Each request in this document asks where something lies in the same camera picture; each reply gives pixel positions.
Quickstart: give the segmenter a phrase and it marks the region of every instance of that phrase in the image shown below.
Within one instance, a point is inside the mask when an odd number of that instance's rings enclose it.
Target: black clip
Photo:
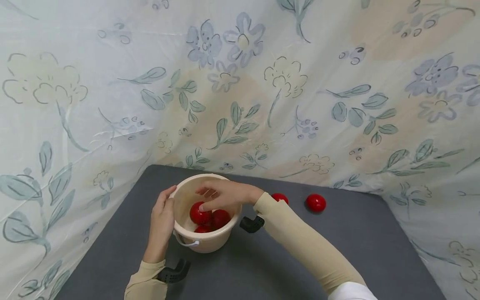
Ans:
[[[166,267],[160,271],[156,278],[165,283],[177,283],[187,276],[190,265],[189,261],[180,259],[175,269]]]
[[[248,233],[255,233],[265,225],[265,220],[257,216],[255,220],[243,217],[240,221],[240,227]]]

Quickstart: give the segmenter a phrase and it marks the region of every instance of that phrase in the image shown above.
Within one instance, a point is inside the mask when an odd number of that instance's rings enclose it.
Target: person's left hand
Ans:
[[[177,188],[176,185],[162,191],[152,209],[150,219],[150,235],[145,250],[143,261],[156,264],[165,259],[168,240],[173,231],[175,219],[173,217],[173,198],[171,193]]]

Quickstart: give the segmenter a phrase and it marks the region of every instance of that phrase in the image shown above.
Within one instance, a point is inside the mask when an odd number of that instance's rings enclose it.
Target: curtain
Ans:
[[[446,297],[480,300],[479,12],[1,0],[0,297],[54,299],[161,164],[381,195]]]

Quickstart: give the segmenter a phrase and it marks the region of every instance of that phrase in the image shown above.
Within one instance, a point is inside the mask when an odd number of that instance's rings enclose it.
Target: bucket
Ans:
[[[211,253],[220,249],[228,240],[232,228],[237,223],[241,204],[236,206],[224,207],[231,217],[230,222],[220,229],[208,233],[194,232],[197,225],[190,220],[190,208],[198,201],[208,202],[212,198],[204,198],[202,195],[195,194],[195,190],[204,182],[209,180],[228,180],[227,178],[216,174],[199,174],[188,177],[177,185],[177,189],[170,195],[174,198],[174,217],[175,225],[173,234],[180,245],[188,247],[198,253]]]

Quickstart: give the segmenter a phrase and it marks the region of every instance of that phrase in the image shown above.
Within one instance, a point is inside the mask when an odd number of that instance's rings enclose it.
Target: white sleeve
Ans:
[[[378,300],[368,287],[356,283],[345,282],[338,286],[328,300]]]

